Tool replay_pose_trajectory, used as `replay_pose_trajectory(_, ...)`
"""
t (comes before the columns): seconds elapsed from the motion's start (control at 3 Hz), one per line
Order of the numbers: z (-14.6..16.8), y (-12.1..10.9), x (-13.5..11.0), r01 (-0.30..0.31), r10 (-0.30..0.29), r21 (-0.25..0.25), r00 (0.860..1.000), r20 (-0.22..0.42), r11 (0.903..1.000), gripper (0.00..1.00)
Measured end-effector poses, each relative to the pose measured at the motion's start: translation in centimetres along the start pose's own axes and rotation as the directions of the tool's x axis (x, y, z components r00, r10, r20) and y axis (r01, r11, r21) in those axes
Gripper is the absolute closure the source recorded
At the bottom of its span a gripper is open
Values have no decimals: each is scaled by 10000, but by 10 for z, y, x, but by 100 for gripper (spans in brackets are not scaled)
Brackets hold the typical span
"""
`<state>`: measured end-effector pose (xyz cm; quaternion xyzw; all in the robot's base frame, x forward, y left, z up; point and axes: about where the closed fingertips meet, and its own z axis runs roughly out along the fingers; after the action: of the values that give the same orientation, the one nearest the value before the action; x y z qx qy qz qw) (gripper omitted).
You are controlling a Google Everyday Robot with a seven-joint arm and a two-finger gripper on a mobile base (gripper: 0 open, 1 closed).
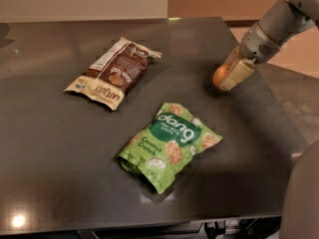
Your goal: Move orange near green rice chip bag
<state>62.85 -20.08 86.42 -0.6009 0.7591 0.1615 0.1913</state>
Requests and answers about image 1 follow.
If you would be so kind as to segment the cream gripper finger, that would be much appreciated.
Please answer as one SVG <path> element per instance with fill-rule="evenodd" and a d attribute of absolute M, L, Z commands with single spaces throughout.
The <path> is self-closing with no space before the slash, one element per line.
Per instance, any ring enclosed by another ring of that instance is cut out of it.
<path fill-rule="evenodd" d="M 254 65 L 246 60 L 222 65 L 221 68 L 224 75 L 221 77 L 218 87 L 223 91 L 232 90 L 254 73 Z"/>
<path fill-rule="evenodd" d="M 230 70 L 236 67 L 241 59 L 242 55 L 240 53 L 240 47 L 237 46 L 224 61 L 223 65 L 226 67 L 227 70 Z"/>

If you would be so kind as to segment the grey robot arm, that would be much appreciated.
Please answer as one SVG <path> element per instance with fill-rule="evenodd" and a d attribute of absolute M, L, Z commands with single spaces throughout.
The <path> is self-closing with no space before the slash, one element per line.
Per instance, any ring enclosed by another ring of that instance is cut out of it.
<path fill-rule="evenodd" d="M 278 0 L 245 33 L 212 77 L 224 92 L 235 88 L 279 53 L 293 36 L 318 25 L 319 0 Z M 319 141 L 298 158 L 289 178 L 280 239 L 319 239 Z"/>

